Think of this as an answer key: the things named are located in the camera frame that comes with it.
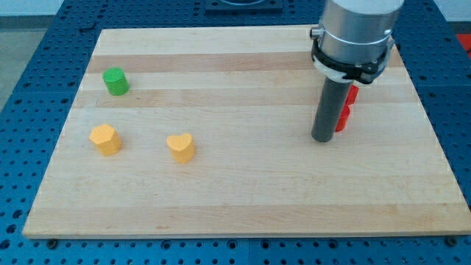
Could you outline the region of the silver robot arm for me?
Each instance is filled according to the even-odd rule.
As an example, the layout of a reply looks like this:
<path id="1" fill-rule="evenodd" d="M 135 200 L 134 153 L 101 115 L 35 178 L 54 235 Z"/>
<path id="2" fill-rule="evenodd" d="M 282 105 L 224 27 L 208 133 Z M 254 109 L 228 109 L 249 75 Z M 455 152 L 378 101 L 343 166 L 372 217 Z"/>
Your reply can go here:
<path id="1" fill-rule="evenodd" d="M 403 0 L 326 0 L 318 49 L 337 63 L 385 65 L 403 4 Z"/>

